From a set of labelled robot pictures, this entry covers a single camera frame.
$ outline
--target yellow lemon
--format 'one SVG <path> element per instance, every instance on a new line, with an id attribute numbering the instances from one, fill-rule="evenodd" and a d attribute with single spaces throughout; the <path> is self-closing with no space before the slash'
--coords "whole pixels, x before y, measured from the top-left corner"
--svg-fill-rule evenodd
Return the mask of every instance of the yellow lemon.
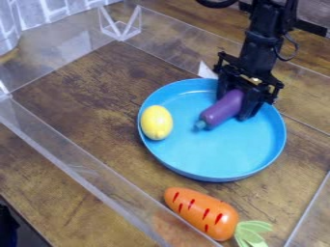
<path id="1" fill-rule="evenodd" d="M 173 118 L 162 105 L 150 106 L 141 116 L 141 128 L 153 140 L 163 140 L 173 130 Z"/>

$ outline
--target wooden surface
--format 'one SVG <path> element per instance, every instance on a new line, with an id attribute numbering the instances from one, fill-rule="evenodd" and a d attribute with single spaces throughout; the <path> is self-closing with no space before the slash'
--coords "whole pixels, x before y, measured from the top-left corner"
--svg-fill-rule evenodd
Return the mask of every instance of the wooden surface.
<path id="1" fill-rule="evenodd" d="M 248 15 L 237 10 L 214 11 L 189 0 L 141 3 L 229 39 L 244 39 Z M 329 40 L 302 31 L 294 36 L 305 47 L 294 62 L 330 75 Z M 312 114 L 322 115 L 329 81 L 317 87 L 304 81 L 285 93 L 288 143 L 274 165 L 245 180 L 208 183 L 181 177 L 161 165 L 139 141 L 135 125 L 147 95 L 169 82 L 193 77 L 127 44 L 113 42 L 17 91 L 15 99 L 157 200 L 163 201 L 170 186 L 209 193 L 238 209 L 241 220 L 272 222 L 276 230 L 266 239 L 270 246 L 282 246 L 329 171 L 329 125 L 324 124 L 329 115 L 322 120 Z M 309 103 L 302 106 L 310 109 L 306 116 L 300 107 L 290 107 L 296 100 L 302 102 L 290 97 L 297 91 Z M 0 146 L 2 195 L 54 246 L 157 245 L 3 125 Z"/>

